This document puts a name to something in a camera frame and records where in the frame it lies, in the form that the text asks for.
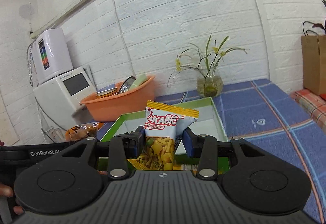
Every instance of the metal screw head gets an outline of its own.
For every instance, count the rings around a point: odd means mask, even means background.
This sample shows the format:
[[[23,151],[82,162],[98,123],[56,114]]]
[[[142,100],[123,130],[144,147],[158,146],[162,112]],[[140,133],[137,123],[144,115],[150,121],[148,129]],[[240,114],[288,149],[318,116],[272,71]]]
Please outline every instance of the metal screw head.
[[[114,170],[110,171],[110,174],[113,177],[121,177],[121,176],[124,176],[126,174],[126,171],[123,170],[123,169],[114,169]]]
[[[199,174],[202,177],[212,177],[212,176],[214,176],[215,172],[211,169],[202,169],[199,171]]]

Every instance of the glass jar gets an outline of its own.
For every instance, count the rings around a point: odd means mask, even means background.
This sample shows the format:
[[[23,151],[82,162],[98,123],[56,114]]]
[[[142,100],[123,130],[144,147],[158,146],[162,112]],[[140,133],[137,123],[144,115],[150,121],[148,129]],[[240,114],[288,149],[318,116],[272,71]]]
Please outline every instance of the glass jar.
[[[198,93],[203,97],[218,96],[222,92],[224,84],[217,70],[214,74],[207,74],[207,70],[201,70],[201,73],[197,71]]]

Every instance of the snack bag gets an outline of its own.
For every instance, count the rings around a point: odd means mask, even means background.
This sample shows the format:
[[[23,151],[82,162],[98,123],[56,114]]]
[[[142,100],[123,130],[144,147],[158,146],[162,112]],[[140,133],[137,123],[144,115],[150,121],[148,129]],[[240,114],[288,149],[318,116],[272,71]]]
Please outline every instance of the snack bag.
[[[104,125],[104,123],[88,123],[76,125],[65,133],[66,141],[81,140],[88,137],[96,137],[97,131]]]
[[[198,119],[199,111],[147,101],[145,147],[138,159],[128,159],[138,170],[172,170],[180,140],[176,136]]]

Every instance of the white appliance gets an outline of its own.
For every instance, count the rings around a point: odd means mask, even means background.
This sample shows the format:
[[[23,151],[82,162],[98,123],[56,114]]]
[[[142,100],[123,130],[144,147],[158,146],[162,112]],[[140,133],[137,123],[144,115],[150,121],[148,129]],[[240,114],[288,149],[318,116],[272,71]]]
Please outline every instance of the white appliance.
[[[96,88],[83,67],[61,74],[34,89],[34,95],[49,126],[68,130],[92,119],[80,103]]]
[[[50,29],[41,33],[31,49],[37,80],[40,85],[73,69],[61,28]]]

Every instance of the yellow flower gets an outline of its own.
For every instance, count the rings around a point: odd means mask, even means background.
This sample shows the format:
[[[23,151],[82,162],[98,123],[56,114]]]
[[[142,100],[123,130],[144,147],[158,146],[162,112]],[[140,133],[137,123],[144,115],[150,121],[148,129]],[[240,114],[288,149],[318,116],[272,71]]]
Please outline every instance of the yellow flower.
[[[177,71],[181,71],[181,62],[180,62],[180,59],[177,58],[175,60],[175,65],[176,65]]]

